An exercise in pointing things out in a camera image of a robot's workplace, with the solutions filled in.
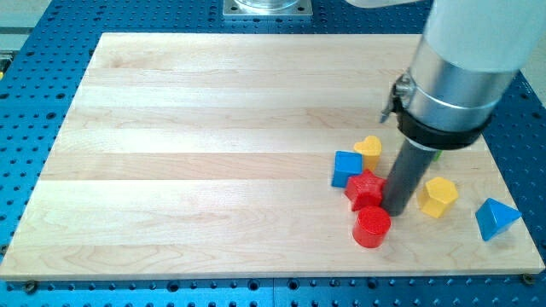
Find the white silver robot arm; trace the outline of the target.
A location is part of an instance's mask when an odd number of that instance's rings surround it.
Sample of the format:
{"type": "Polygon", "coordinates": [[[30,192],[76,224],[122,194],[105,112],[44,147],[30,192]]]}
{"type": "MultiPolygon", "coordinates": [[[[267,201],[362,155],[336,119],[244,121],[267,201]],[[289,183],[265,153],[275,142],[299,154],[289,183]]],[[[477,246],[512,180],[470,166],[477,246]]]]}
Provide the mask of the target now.
{"type": "Polygon", "coordinates": [[[437,130],[480,127],[545,32],[545,0],[435,0],[404,110],[437,130]]]}

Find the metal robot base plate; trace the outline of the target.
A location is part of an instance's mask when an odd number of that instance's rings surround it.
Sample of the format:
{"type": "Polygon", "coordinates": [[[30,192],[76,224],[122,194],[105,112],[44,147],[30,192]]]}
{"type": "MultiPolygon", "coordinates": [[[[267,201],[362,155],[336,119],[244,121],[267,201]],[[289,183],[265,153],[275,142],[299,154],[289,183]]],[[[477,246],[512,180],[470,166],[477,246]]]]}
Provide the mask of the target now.
{"type": "Polygon", "coordinates": [[[223,0],[223,15],[246,16],[311,16],[311,0],[223,0]]]}

